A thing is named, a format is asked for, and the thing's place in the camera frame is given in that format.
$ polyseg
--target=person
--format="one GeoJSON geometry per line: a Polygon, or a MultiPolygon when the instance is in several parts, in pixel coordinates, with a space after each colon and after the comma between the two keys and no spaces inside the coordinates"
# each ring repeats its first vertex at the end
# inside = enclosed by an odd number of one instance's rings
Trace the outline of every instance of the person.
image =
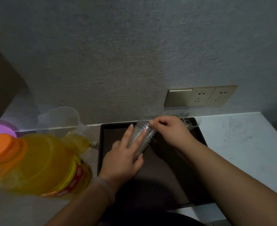
{"type": "MultiPolygon", "coordinates": [[[[177,117],[159,116],[150,121],[150,125],[168,144],[178,148],[190,160],[204,186],[231,224],[277,225],[277,193],[197,141],[177,117]]],[[[132,130],[133,125],[130,125],[121,141],[116,141],[103,159],[99,178],[106,184],[92,182],[83,193],[55,215],[47,226],[98,224],[112,201],[112,195],[144,164],[142,154],[135,163],[133,156],[146,131],[127,148],[132,130]]]]}

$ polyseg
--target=wall switch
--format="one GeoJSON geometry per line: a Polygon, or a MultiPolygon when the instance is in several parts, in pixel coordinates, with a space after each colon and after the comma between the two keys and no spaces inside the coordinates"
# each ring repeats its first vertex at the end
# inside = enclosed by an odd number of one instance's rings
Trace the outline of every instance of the wall switch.
{"type": "Polygon", "coordinates": [[[205,106],[221,106],[233,95],[238,86],[217,86],[205,106]]]}
{"type": "Polygon", "coordinates": [[[187,106],[192,88],[168,90],[164,106],[187,106]]]}
{"type": "Polygon", "coordinates": [[[193,91],[190,94],[188,106],[205,105],[214,90],[215,87],[193,88],[193,91]]]}

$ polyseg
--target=bottle label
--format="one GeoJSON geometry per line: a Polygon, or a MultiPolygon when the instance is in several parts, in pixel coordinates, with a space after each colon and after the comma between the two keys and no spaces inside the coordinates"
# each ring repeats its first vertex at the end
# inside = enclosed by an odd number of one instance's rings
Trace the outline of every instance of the bottle label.
{"type": "Polygon", "coordinates": [[[81,178],[87,172],[86,163],[83,162],[78,156],[74,155],[74,160],[72,161],[71,168],[68,175],[63,182],[52,192],[42,194],[43,197],[62,197],[66,194],[71,193],[81,178]]]}

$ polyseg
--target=person's right arm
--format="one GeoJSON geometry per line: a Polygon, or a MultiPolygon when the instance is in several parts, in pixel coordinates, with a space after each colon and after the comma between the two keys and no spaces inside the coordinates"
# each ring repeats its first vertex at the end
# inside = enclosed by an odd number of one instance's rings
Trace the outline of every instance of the person's right arm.
{"type": "Polygon", "coordinates": [[[277,225],[277,193],[197,141],[177,117],[159,116],[150,125],[188,157],[232,224],[277,225]]]}

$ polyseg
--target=dark brown tray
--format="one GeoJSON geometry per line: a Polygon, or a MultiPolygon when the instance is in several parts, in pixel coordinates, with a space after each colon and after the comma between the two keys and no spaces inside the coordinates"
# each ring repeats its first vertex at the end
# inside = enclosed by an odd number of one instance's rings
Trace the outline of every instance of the dark brown tray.
{"type": "MultiPolygon", "coordinates": [[[[196,124],[194,118],[186,122],[196,124]]],[[[121,140],[130,124],[101,125],[98,174],[104,156],[116,140],[121,140]]],[[[191,130],[192,135],[207,145],[200,129],[191,130]]],[[[107,217],[137,209],[171,210],[213,203],[212,198],[194,173],[190,163],[177,150],[168,145],[156,133],[144,152],[144,165],[135,177],[117,193],[115,204],[106,211],[107,217]]]]}

